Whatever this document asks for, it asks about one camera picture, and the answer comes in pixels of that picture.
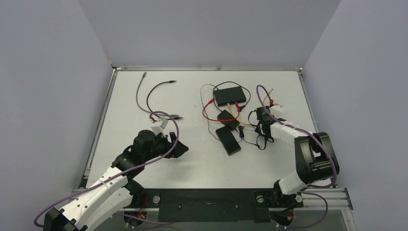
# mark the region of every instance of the zip tie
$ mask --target zip tie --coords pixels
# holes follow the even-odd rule
[[[101,182],[101,183],[106,187],[106,189],[108,190],[109,194],[112,196],[112,195],[113,195],[113,192],[111,192],[111,189],[109,188],[109,186],[108,186],[103,180],[101,180],[101,179],[98,179],[98,181]]]
[[[296,126],[293,126],[292,130],[289,131],[289,133],[291,133],[293,130],[296,130]]]

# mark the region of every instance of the white connector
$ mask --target white connector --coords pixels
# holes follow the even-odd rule
[[[154,132],[154,134],[155,135],[158,135],[159,133],[164,134],[164,129],[166,128],[167,123],[168,123],[167,119],[164,118],[157,119],[152,126],[152,131]]]
[[[269,108],[270,113],[274,115],[276,118],[283,117],[283,106],[280,104],[274,104],[272,107]]]

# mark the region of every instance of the white tabletop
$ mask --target white tabletop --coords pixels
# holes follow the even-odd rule
[[[150,129],[152,125],[148,114],[137,107],[135,100],[142,74],[142,71],[117,73],[92,162],[88,187],[133,143],[140,130]],[[216,85],[224,81],[235,81],[249,89],[252,98],[242,111],[242,121],[247,121],[248,113],[260,107],[256,85],[262,84],[268,90],[273,88],[272,99],[284,106],[281,116],[296,126],[315,131],[295,71],[150,71],[140,88],[141,106],[146,108],[146,96],[154,85],[168,80],[177,80],[177,83],[165,84],[155,89],[149,98],[149,105],[152,110],[184,117],[184,120],[178,122],[179,140],[190,150],[178,159],[162,159],[146,166],[135,178],[144,188],[271,188],[275,181],[295,169],[294,150],[281,141],[268,143],[263,151],[242,141],[239,143],[241,151],[228,156],[221,142],[208,133],[207,120],[202,116],[200,87],[204,84]],[[220,88],[234,86],[225,84]],[[212,87],[204,87],[204,103],[211,98]],[[213,104],[208,107],[207,112],[211,118],[216,118],[219,113]],[[251,121],[256,123],[256,115],[252,115]],[[215,130],[222,126],[219,122],[210,122],[210,129],[214,134]],[[165,132],[170,131],[175,131],[171,121]],[[234,132],[234,135],[239,140],[238,133]],[[255,142],[256,137],[253,128],[245,127],[247,141]]]

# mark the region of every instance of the red cable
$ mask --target red cable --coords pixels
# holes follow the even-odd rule
[[[216,121],[216,122],[231,122],[231,121],[236,120],[236,119],[240,116],[240,107],[239,107],[239,105],[238,105],[238,102],[235,102],[235,106],[237,107],[237,111],[238,111],[237,117],[232,118],[232,119],[221,119],[221,120],[220,120],[220,119],[210,119],[210,118],[208,118],[208,117],[204,114],[204,111],[205,111],[205,108],[206,108],[208,105],[212,104],[213,102],[214,102],[214,99],[210,100],[210,101],[204,106],[203,111],[202,111],[204,118],[206,118],[206,119],[208,119],[208,120],[211,120],[211,121]]]
[[[142,209],[144,209],[144,207],[147,205],[147,198],[145,197],[144,198],[144,203],[143,203],[143,206],[139,209],[139,216],[141,216],[141,211],[142,211]]]

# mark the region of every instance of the gray wall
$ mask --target gray wall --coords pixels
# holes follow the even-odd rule
[[[340,0],[79,0],[114,66],[302,67]]]
[[[78,186],[111,74],[76,0],[0,1],[1,230]]]
[[[407,230],[408,1],[342,0],[305,68],[360,230]]]

